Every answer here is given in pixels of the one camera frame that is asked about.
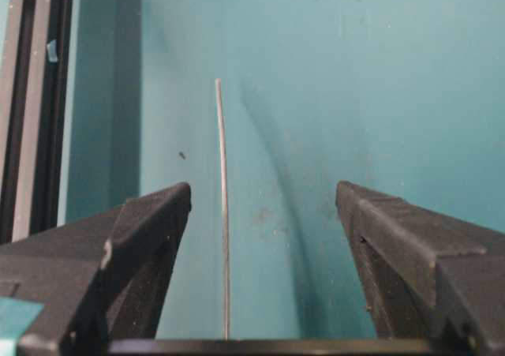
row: dark stain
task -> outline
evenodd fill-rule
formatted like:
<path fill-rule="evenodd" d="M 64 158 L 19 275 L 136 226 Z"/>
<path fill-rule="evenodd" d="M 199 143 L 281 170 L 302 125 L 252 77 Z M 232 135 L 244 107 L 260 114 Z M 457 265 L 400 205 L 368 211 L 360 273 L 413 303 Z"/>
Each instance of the dark stain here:
<path fill-rule="evenodd" d="M 263 226 L 266 222 L 274 217 L 274 212 L 269 208 L 261 208 L 254 216 L 253 223 L 257 226 Z"/>

